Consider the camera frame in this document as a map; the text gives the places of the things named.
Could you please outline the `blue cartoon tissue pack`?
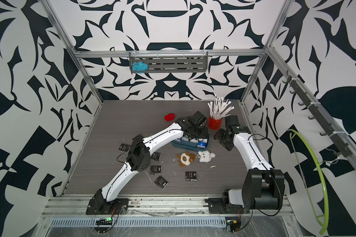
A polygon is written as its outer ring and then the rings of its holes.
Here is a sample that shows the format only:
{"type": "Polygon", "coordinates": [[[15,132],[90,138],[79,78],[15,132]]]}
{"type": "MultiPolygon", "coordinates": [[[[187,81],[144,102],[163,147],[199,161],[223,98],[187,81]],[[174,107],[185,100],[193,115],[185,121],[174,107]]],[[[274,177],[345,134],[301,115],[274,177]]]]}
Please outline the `blue cartoon tissue pack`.
{"type": "Polygon", "coordinates": [[[200,139],[197,142],[197,147],[200,149],[205,149],[208,146],[208,139],[200,139]]]}

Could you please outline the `black packet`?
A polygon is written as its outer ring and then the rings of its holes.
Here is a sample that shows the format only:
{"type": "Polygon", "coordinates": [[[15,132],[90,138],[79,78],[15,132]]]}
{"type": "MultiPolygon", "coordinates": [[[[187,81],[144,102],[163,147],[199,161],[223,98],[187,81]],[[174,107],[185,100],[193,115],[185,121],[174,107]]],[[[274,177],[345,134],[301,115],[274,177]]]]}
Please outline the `black packet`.
{"type": "Polygon", "coordinates": [[[162,173],[162,166],[151,165],[149,173],[152,175],[160,175],[162,173]]]}
{"type": "Polygon", "coordinates": [[[154,181],[154,183],[161,189],[164,190],[166,186],[169,184],[169,182],[164,179],[162,176],[157,177],[157,179],[154,181]]]}
{"type": "Polygon", "coordinates": [[[151,159],[152,159],[153,161],[159,161],[159,160],[160,160],[160,156],[161,156],[160,153],[155,152],[155,153],[153,153],[153,154],[151,155],[151,159]]]}
{"type": "Polygon", "coordinates": [[[197,181],[197,172],[186,171],[185,172],[185,181],[197,181]]]}

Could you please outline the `black packet front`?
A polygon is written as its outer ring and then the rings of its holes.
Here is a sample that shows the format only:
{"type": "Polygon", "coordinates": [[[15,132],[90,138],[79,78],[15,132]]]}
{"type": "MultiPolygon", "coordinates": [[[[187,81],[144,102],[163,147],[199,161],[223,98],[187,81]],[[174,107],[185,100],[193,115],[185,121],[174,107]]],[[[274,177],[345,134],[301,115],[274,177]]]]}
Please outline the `black packet front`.
{"type": "Polygon", "coordinates": [[[166,186],[169,184],[169,182],[164,179],[162,176],[157,177],[157,179],[154,181],[154,183],[161,189],[164,190],[166,186]]]}

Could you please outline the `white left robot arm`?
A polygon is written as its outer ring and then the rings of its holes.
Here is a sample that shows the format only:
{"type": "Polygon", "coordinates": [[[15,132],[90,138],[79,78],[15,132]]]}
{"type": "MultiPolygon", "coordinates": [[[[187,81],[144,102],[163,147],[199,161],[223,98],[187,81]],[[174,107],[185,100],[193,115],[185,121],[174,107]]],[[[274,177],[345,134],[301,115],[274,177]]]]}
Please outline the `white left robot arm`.
{"type": "Polygon", "coordinates": [[[197,111],[192,116],[176,119],[170,126],[149,137],[141,134],[134,137],[122,168],[107,185],[97,190],[94,200],[98,200],[100,205],[115,200],[134,176],[150,166],[151,156],[168,143],[184,136],[198,141],[204,138],[206,120],[207,117],[197,111]]]}

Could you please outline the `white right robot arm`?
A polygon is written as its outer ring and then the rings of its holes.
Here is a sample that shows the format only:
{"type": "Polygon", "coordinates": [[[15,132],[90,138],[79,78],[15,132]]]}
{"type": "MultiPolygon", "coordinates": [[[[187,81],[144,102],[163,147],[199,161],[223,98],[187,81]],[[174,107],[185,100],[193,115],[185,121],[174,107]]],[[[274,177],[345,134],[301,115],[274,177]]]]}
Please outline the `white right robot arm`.
{"type": "Polygon", "coordinates": [[[225,129],[219,129],[215,139],[228,151],[236,148],[247,168],[241,189],[225,190],[222,203],[227,207],[245,210],[277,210],[282,208],[285,189],[284,175],[275,169],[257,147],[255,137],[248,127],[242,126],[237,116],[225,119],[225,129]]]}

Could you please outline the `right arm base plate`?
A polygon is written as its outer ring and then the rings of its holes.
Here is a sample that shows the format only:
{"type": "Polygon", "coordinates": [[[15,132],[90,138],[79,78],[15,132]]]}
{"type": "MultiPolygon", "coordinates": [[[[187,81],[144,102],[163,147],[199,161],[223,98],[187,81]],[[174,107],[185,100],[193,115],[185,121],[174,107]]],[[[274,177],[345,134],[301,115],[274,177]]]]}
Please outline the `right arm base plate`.
{"type": "Polygon", "coordinates": [[[205,203],[208,204],[210,214],[249,214],[242,205],[228,204],[222,198],[207,198],[205,203]]]}

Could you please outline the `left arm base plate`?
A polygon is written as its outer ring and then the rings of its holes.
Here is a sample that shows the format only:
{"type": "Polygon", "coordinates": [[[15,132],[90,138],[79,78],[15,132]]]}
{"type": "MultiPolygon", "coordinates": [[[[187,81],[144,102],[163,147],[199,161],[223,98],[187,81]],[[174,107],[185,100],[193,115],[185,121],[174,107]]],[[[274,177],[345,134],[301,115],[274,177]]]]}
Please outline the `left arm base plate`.
{"type": "Polygon", "coordinates": [[[106,201],[101,193],[101,189],[97,190],[93,198],[89,201],[86,214],[87,215],[110,215],[115,211],[119,214],[123,210],[128,210],[128,198],[117,198],[113,201],[106,201]]]}

